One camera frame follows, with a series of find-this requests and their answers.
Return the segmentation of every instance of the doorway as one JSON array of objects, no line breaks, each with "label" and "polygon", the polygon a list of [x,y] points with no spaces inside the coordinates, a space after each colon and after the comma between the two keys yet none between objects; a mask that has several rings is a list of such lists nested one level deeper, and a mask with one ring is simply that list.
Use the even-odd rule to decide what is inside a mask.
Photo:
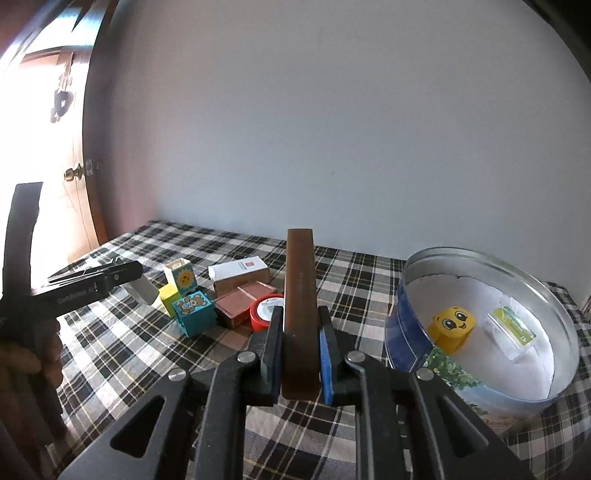
[{"label": "doorway", "polygon": [[14,187],[42,181],[31,251],[33,287],[106,241],[100,207],[89,201],[82,148],[88,64],[100,26],[92,13],[80,19],[80,8],[66,9],[2,78],[0,265]]}]

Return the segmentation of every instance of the green label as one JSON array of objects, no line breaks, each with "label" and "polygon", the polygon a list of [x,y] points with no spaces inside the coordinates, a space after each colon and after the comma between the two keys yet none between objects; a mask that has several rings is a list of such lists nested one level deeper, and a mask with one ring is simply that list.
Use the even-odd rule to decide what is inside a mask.
[{"label": "green label", "polygon": [[527,345],[535,338],[535,333],[527,328],[525,323],[523,323],[509,307],[493,310],[491,315],[497,319],[499,325],[501,325],[507,333],[513,334],[522,346]]}]

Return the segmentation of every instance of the sun picture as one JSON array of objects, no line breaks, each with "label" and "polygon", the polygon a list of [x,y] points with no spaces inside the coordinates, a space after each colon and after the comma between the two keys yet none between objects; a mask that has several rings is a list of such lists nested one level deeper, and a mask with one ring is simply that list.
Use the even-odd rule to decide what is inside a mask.
[{"label": "sun picture", "polygon": [[189,288],[195,280],[194,275],[189,270],[183,270],[178,274],[177,281],[180,288]]}]

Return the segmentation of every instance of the brown wooden block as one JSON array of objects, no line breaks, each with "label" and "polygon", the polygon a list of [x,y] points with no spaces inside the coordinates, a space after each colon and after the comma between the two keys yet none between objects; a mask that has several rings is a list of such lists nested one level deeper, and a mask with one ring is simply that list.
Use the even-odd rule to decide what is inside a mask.
[{"label": "brown wooden block", "polygon": [[250,320],[249,310],[253,302],[276,291],[275,287],[256,281],[216,298],[213,302],[220,314],[221,324],[226,328],[236,328]]},{"label": "brown wooden block", "polygon": [[286,262],[281,392],[289,400],[315,400],[320,391],[320,319],[312,230],[287,231]]}]

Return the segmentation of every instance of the door knob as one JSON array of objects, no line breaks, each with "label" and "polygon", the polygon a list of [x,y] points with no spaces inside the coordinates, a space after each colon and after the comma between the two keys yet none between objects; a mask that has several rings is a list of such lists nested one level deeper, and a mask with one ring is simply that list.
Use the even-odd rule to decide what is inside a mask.
[{"label": "door knob", "polygon": [[68,168],[64,172],[64,180],[65,181],[73,181],[74,177],[77,177],[78,180],[82,178],[84,175],[84,169],[80,166],[79,163],[76,164],[76,168]]}]

